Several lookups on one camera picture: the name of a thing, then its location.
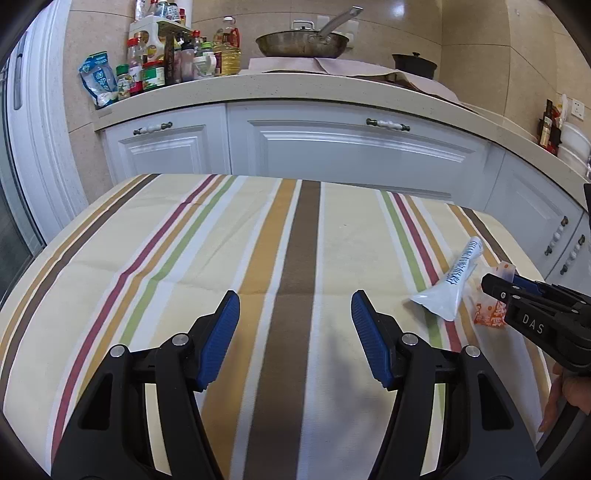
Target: cabinet door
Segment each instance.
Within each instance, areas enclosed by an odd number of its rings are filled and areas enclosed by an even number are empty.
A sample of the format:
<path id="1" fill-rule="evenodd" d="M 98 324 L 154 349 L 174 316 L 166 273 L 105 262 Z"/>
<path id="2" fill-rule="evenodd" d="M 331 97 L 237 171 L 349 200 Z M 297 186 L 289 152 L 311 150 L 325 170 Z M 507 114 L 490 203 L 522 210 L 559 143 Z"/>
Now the cabinet door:
<path id="1" fill-rule="evenodd" d="M 546 278 L 569 243 L 583 209 L 553 181 L 507 153 L 485 212 L 507 228 Z M 568 223 L 562 228 L 564 217 Z M 550 252 L 552 240 L 556 245 Z"/>
<path id="2" fill-rule="evenodd" d="M 368 126 L 368 118 L 410 131 Z M 487 141 L 436 122 L 326 102 L 233 103 L 228 128 L 235 174 L 369 185 L 461 205 L 473 197 L 489 150 Z"/>
<path id="3" fill-rule="evenodd" d="M 589 215 L 585 213 L 546 283 L 563 285 L 591 296 L 590 247 Z"/>
<path id="4" fill-rule="evenodd" d="M 164 130 L 140 128 L 172 122 Z M 105 129 L 103 144 L 111 178 L 140 173 L 230 173 L 226 106 L 206 105 L 149 115 Z"/>

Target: green stripe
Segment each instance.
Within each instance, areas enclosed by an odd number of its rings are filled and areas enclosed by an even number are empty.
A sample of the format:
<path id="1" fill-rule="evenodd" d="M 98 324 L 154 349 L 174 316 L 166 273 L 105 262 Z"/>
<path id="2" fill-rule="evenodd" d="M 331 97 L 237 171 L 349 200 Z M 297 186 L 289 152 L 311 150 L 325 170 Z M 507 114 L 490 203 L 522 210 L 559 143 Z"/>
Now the green stripe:
<path id="1" fill-rule="evenodd" d="M 404 252 L 404 256 L 407 259 L 410 273 L 413 276 L 414 285 L 416 286 L 417 291 L 426 290 L 427 286 L 425 284 L 423 274 L 421 273 L 421 269 L 418 266 L 417 257 L 414 256 L 410 239 L 408 238 L 406 231 L 402 226 L 402 222 L 398 216 L 398 213 L 396 212 L 396 209 L 394 208 L 392 199 L 390 198 L 388 192 L 385 191 L 382 191 L 382 197 L 384 198 L 384 203 L 386 204 L 386 208 L 388 209 L 388 213 L 390 214 L 390 218 L 394 224 L 394 229 L 398 235 L 400 245 L 402 245 L 402 251 Z M 439 325 L 437 324 L 437 316 L 427 309 L 423 309 L 423 311 L 425 314 L 425 323 L 427 324 L 429 344 L 435 348 L 442 348 L 443 342 L 441 341 L 441 331 L 439 330 Z M 443 418 L 445 412 L 445 385 L 435 385 L 435 391 L 439 397 L 439 406 L 441 408 L 441 416 Z"/>
<path id="2" fill-rule="evenodd" d="M 199 229 L 199 227 L 201 226 L 209 212 L 211 212 L 212 209 L 217 205 L 219 199 L 223 196 L 223 194 L 228 191 L 228 188 L 230 188 L 234 180 L 236 180 L 235 176 L 228 177 L 228 180 L 222 186 L 222 188 L 220 188 L 218 192 L 209 201 L 209 203 L 203 207 L 203 210 L 201 210 L 201 213 L 199 214 L 197 219 L 193 222 L 191 227 L 189 227 L 187 232 L 183 235 L 183 238 L 181 238 L 181 241 L 177 244 L 173 252 L 170 254 L 168 260 L 160 269 L 160 271 L 156 273 L 156 275 L 154 275 L 152 278 L 150 278 L 150 280 L 148 280 L 148 285 L 146 286 L 146 289 L 143 295 L 141 296 L 138 304 L 135 306 L 134 311 L 131 314 L 131 317 L 129 318 L 129 321 L 125 326 L 125 331 L 123 332 L 123 335 L 121 336 L 121 340 L 119 341 L 119 343 L 123 343 L 125 345 L 129 345 L 131 343 L 131 339 L 133 338 L 134 333 L 138 328 L 139 321 L 144 316 L 146 308 L 148 308 L 148 305 L 154 297 L 154 293 L 156 292 L 156 287 L 158 287 L 158 283 L 160 282 L 160 280 L 166 278 L 166 276 L 173 269 L 174 265 L 176 264 L 184 250 L 187 248 L 187 245 L 189 244 L 191 239 L 197 233 L 197 230 Z"/>

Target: green lid jar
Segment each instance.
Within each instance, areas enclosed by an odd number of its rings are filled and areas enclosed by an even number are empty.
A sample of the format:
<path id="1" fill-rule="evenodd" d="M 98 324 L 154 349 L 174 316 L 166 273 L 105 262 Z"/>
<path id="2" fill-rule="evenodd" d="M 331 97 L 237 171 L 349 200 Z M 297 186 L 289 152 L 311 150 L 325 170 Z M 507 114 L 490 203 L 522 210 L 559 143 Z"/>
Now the green lid jar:
<path id="1" fill-rule="evenodd" d="M 144 63 L 144 92 L 165 86 L 164 62 L 162 60 Z"/>

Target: spice jar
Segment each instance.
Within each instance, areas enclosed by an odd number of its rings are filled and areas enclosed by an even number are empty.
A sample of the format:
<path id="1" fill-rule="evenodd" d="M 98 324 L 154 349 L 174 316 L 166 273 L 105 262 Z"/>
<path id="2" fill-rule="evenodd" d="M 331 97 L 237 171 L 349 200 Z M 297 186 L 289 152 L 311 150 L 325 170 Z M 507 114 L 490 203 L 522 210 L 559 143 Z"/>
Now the spice jar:
<path id="1" fill-rule="evenodd" d="M 117 65 L 117 100 L 123 100 L 131 96 L 131 85 L 134 78 L 129 74 L 129 65 Z"/>
<path id="2" fill-rule="evenodd" d="M 157 60 L 144 63 L 144 92 L 164 85 L 164 61 Z"/>

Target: finger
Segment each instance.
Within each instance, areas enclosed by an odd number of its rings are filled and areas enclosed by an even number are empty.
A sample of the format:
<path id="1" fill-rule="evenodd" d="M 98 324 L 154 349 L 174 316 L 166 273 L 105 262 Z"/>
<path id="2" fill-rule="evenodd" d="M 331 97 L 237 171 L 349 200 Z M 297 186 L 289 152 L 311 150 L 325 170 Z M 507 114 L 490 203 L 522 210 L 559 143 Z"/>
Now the finger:
<path id="1" fill-rule="evenodd" d="M 580 408 L 589 415 L 591 412 L 591 378 L 565 378 L 562 392 L 571 405 Z"/>
<path id="2" fill-rule="evenodd" d="M 558 362 L 556 362 L 554 364 L 554 366 L 552 367 L 552 373 L 554 375 L 562 375 L 562 372 L 564 371 L 564 368 L 562 365 L 560 365 Z"/>
<path id="3" fill-rule="evenodd" d="M 558 399 L 562 396 L 562 377 L 556 378 L 552 382 L 548 403 L 544 409 L 544 417 L 538 428 L 538 432 L 545 432 L 558 417 Z"/>

